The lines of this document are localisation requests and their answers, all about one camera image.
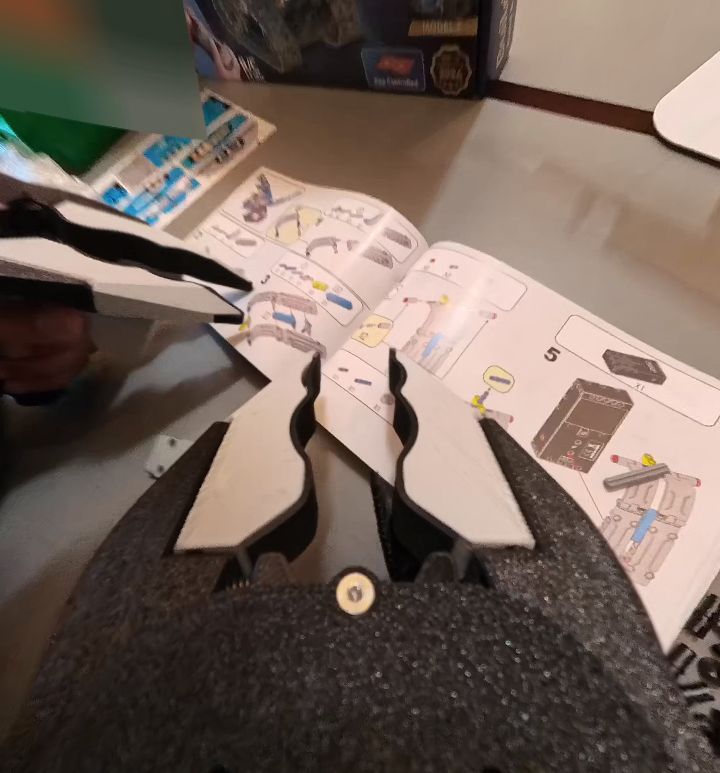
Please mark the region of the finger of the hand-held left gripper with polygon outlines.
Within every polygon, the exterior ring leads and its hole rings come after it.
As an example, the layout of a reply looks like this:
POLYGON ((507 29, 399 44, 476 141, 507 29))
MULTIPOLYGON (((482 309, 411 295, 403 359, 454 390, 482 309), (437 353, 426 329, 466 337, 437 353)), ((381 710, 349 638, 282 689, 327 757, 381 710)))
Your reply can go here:
POLYGON ((43 239, 0 239, 0 259, 88 283, 97 307, 92 314, 165 322, 239 324, 243 320, 241 309, 208 286, 98 262, 43 239))
POLYGON ((92 260, 135 267, 174 281, 195 279, 233 291, 250 292, 253 284, 220 263, 183 246, 168 246, 114 228, 76 223, 57 207, 34 199, 17 199, 0 209, 0 239, 39 238, 69 247, 92 260))

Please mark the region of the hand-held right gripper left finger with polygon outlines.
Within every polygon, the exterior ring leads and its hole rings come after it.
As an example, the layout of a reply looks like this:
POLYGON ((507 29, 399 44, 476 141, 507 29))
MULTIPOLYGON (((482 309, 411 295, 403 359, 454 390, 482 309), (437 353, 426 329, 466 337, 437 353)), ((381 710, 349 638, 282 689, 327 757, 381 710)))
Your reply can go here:
POLYGON ((318 526, 307 444, 316 429, 320 354, 282 373, 235 411, 173 545, 175 554, 229 556, 243 575, 258 558, 288 563, 318 526))

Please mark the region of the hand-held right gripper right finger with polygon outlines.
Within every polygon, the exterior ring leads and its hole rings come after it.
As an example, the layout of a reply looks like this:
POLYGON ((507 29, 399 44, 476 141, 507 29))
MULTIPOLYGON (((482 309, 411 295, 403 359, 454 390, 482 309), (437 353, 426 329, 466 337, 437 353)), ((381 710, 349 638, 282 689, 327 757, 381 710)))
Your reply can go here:
POLYGON ((388 357, 394 463, 390 528, 406 569, 417 574, 433 554, 466 575, 482 552, 536 546, 484 426, 441 380, 402 351, 388 357))

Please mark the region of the instruction booklet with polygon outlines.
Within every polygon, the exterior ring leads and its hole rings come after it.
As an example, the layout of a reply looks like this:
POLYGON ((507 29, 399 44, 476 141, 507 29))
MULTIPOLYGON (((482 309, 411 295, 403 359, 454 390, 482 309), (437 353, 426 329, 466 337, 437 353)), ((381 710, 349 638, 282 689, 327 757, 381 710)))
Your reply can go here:
POLYGON ((258 169, 185 239, 252 283, 215 330, 269 378, 318 353, 319 424, 392 482, 389 354, 577 501, 665 649, 720 569, 720 380, 368 196, 258 169))

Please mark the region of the pile of small building pins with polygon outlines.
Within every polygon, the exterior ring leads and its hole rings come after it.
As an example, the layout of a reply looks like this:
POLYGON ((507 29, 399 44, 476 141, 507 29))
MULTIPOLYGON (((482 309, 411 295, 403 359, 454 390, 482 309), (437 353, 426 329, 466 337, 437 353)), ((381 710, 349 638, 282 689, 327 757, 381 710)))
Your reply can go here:
POLYGON ((706 594, 667 656, 693 719, 720 759, 720 597, 706 594))

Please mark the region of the person's left hand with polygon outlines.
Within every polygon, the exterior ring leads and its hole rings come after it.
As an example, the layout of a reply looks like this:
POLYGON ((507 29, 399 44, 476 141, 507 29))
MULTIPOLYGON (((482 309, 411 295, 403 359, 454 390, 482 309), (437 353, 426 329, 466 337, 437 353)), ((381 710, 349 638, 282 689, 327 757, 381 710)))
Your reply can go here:
POLYGON ((11 396, 64 391, 96 353, 83 312, 0 306, 0 388, 11 396))

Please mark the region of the blue grey sticker sheet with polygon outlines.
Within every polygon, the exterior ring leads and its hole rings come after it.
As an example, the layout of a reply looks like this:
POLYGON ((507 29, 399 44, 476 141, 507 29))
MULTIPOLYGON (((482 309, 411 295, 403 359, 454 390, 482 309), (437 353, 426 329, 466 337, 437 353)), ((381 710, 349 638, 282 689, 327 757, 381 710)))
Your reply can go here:
POLYGON ((130 132, 83 177, 106 206, 163 229, 267 141, 276 126, 205 89, 203 139, 130 132))

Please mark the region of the grey flat panel piece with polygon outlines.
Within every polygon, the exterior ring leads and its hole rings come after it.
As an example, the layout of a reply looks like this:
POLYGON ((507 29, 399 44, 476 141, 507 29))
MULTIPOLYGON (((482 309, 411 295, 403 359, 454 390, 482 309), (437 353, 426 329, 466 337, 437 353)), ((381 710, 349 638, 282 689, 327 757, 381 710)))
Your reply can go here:
POLYGON ((153 479, 161 478, 192 445, 192 440, 166 434, 157 436, 146 459, 145 472, 153 479))

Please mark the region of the dark toy kit box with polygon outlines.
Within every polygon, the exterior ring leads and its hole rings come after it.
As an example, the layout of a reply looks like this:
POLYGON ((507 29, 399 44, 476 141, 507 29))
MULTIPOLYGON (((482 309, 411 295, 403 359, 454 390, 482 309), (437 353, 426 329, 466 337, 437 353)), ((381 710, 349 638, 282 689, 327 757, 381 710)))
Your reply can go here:
POLYGON ((185 1, 197 72, 214 81, 487 95, 515 1, 185 1))

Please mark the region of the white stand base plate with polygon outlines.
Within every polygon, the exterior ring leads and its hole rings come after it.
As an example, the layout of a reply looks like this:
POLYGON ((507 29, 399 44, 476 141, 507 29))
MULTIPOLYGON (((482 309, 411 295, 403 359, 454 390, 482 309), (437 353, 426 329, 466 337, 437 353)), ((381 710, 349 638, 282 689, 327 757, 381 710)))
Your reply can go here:
POLYGON ((720 51, 660 100, 653 122, 669 145, 720 164, 720 51))

